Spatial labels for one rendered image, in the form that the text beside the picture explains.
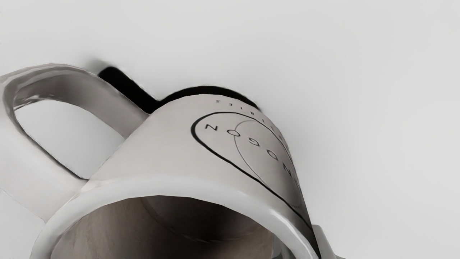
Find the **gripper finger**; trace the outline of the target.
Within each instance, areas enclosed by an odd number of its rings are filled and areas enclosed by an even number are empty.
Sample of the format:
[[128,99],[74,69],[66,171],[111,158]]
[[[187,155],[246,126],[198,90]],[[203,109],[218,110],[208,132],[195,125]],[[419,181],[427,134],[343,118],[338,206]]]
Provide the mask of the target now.
[[345,259],[340,256],[337,256],[333,252],[332,246],[329,244],[323,229],[319,225],[313,224],[312,228],[317,240],[321,259]]

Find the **white mug with black print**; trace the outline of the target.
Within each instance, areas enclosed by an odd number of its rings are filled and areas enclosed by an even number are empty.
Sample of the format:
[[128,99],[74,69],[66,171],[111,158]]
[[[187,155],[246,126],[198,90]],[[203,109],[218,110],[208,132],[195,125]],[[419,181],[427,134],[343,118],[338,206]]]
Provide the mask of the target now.
[[[16,111],[89,112],[122,143],[72,169]],[[95,74],[42,64],[0,76],[0,259],[320,259],[289,146],[254,105],[189,94],[145,113]]]

